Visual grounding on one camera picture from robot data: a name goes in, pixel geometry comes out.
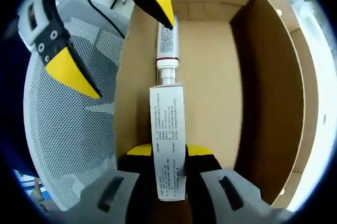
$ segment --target white box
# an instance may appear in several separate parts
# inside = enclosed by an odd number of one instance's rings
[[[179,84],[150,88],[151,132],[158,198],[185,199],[185,114]]]

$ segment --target cable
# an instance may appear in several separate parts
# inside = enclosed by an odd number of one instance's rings
[[[113,9],[113,8],[114,8],[114,6],[116,5],[117,1],[118,1],[118,0],[114,0],[114,2],[112,3],[110,9]]]
[[[104,19],[106,19],[114,28],[115,30],[120,34],[120,36],[125,39],[125,35],[121,32],[121,30],[114,24],[105,14],[102,13],[92,2],[91,0],[87,0],[89,5],[92,6],[93,9],[95,9]]]

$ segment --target white tube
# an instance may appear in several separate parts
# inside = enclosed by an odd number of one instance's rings
[[[161,23],[158,26],[157,40],[157,70],[160,85],[174,84],[175,72],[179,67],[179,34],[178,19],[174,17],[172,30],[165,28]]]

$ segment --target red stripe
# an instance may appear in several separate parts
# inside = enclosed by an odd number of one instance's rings
[[[179,61],[179,58],[177,58],[177,57],[161,57],[161,58],[157,58],[157,61],[159,61],[159,60],[165,60],[165,59],[176,59],[176,60]]]

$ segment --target white mesh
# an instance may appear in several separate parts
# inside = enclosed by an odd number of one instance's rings
[[[37,53],[29,61],[24,91],[28,147],[41,181],[62,210],[77,203],[81,190],[105,169],[116,167],[113,102],[123,46],[109,28],[73,17],[64,23],[102,97],[91,99],[52,79]]]

